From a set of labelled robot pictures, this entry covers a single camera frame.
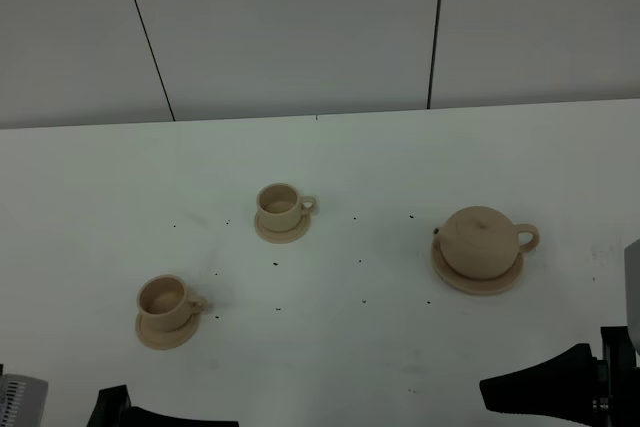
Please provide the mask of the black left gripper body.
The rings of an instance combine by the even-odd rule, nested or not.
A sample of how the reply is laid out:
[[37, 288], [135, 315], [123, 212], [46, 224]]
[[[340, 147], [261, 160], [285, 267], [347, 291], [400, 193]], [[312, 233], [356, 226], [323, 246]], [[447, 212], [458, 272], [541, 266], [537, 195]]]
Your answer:
[[101, 389], [87, 427], [118, 427], [132, 407], [126, 385]]

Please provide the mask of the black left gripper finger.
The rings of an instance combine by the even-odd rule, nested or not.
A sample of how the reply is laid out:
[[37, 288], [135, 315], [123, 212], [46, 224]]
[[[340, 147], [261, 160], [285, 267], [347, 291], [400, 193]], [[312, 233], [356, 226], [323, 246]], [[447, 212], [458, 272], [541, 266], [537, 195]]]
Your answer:
[[237, 421], [196, 420], [170, 417], [130, 407], [122, 415], [124, 427], [239, 427]]

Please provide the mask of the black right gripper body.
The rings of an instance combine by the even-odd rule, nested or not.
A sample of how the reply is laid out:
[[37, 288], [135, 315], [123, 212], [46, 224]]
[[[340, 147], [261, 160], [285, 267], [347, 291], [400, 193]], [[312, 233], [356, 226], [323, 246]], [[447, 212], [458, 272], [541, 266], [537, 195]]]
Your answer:
[[639, 361], [624, 326], [602, 327], [599, 393], [593, 401], [596, 426], [639, 425]]

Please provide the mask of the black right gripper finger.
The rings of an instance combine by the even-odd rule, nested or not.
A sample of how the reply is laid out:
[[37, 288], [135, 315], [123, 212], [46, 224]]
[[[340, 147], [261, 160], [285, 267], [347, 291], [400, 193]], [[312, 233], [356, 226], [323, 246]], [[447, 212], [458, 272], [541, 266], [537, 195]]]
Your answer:
[[482, 380], [485, 407], [505, 414], [592, 420], [599, 361], [586, 343], [533, 367]]

